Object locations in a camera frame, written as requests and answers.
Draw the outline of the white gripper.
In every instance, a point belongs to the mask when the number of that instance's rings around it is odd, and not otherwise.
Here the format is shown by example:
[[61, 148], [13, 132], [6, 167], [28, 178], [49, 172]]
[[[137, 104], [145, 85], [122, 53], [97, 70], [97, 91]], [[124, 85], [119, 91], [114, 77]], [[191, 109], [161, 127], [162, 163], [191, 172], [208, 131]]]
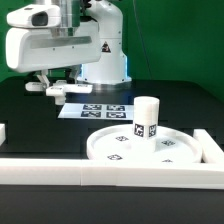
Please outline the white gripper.
[[39, 71], [37, 78], [50, 87], [49, 69], [69, 67], [74, 82], [80, 66], [96, 62], [101, 56], [99, 26], [95, 21], [82, 22], [70, 37], [53, 37], [50, 29], [11, 28], [6, 35], [6, 62], [19, 73]]

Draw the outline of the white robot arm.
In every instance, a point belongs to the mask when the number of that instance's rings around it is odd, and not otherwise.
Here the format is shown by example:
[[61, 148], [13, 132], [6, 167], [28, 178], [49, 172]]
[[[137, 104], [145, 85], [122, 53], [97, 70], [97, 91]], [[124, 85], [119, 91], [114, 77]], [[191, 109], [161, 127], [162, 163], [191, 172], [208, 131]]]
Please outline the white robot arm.
[[6, 62], [38, 81], [31, 91], [53, 87], [47, 75], [65, 69], [69, 81], [96, 86], [128, 83], [122, 51], [123, 14], [110, 0], [34, 0], [7, 14]]

